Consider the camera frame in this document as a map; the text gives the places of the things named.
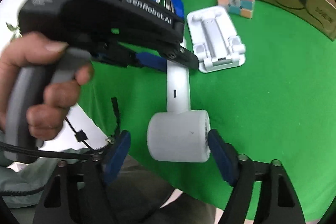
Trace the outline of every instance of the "finger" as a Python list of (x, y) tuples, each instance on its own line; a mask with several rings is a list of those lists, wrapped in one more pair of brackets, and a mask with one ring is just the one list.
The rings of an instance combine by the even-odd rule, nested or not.
[(85, 85), (88, 83), (95, 73), (92, 64), (88, 63), (81, 67), (75, 74), (75, 79), (77, 80), (79, 85)]
[(52, 107), (71, 107), (77, 103), (80, 91), (76, 80), (51, 84), (44, 89), (44, 103)]
[(62, 127), (63, 126), (58, 128), (45, 129), (29, 126), (29, 132), (33, 137), (39, 140), (50, 141), (57, 136), (57, 134), (62, 130)]
[(36, 128), (59, 128), (69, 112), (69, 108), (57, 108), (49, 105), (31, 106), (27, 113), (27, 122)]
[(67, 44), (53, 42), (42, 34), (30, 33), (11, 42), (0, 57), (0, 126), (5, 127), (8, 99), (20, 67), (54, 63)]

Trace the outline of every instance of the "person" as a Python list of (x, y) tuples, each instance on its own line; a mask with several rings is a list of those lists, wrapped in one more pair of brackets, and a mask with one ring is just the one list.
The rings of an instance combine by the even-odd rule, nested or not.
[[(21, 67), (30, 64), (47, 65), (59, 60), (66, 50), (65, 42), (51, 41), (40, 33), (29, 33), (12, 41), (0, 57), (0, 128), (6, 130), (6, 112), (11, 90)], [(41, 140), (51, 140), (63, 127), (63, 121), (71, 106), (76, 104), (80, 86), (93, 77), (91, 64), (84, 65), (71, 81), (48, 85), (43, 94), (44, 104), (31, 106), (26, 118), (32, 136)], [(84, 153), (67, 150), (67, 152)], [(12, 163), (0, 151), (0, 191), (27, 191), (44, 185), (53, 172), (58, 159), (38, 159), (25, 169), (16, 173), (8, 166)], [(174, 191), (168, 182), (146, 170), (129, 155), (117, 179), (107, 185), (106, 194), (111, 210), (120, 224), (213, 224), (216, 208), (183, 193), (175, 201), (160, 208)], [(31, 224), (34, 207), (41, 193), (24, 197), (3, 197), (5, 203), (20, 224)], [(85, 201), (79, 199), (81, 208)], [(82, 219), (89, 220), (81, 210)]]

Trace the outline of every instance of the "white phone stand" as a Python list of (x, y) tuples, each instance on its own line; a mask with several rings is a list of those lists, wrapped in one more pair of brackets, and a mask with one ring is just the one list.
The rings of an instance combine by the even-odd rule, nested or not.
[(238, 67), (245, 63), (245, 45), (224, 7), (214, 6), (191, 12), (187, 21), (201, 72)]
[(147, 146), (159, 161), (205, 162), (210, 120), (205, 110), (190, 110), (189, 70), (167, 61), (167, 112), (156, 113), (147, 130)]

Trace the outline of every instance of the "human hand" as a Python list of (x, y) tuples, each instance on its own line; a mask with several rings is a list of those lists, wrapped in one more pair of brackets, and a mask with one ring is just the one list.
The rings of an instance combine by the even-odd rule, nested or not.
[[(41, 33), (29, 33), (13, 40), (0, 57), (0, 128), (6, 130), (8, 100), (21, 67), (36, 64), (47, 65), (61, 58), (68, 44), (55, 42)], [(48, 85), (43, 93), (44, 104), (31, 106), (26, 118), (30, 134), (41, 140), (51, 140), (63, 127), (63, 121), (71, 106), (77, 103), (80, 86), (93, 75), (91, 64), (84, 65), (75, 79)]]

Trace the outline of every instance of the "table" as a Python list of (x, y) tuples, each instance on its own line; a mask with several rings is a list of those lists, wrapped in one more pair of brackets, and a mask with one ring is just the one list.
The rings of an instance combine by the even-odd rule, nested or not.
[[(183, 0), (185, 14), (216, 0)], [(192, 109), (209, 112), (211, 127), (239, 153), (257, 161), (279, 159), (301, 202), (306, 221), (320, 218), (336, 194), (336, 44), (278, 7), (256, 1), (252, 19), (231, 15), (246, 45), (242, 67), (209, 74), (190, 72)], [(189, 30), (185, 37), (192, 49)], [(157, 162), (147, 149), (150, 118), (166, 111), (166, 75), (147, 68), (94, 63), (80, 106), (107, 134), (117, 97), (121, 127), (131, 133), (130, 154), (173, 186), (225, 208), (231, 187), (212, 157), (206, 163)], [(260, 184), (255, 183), (248, 218), (253, 219)]]

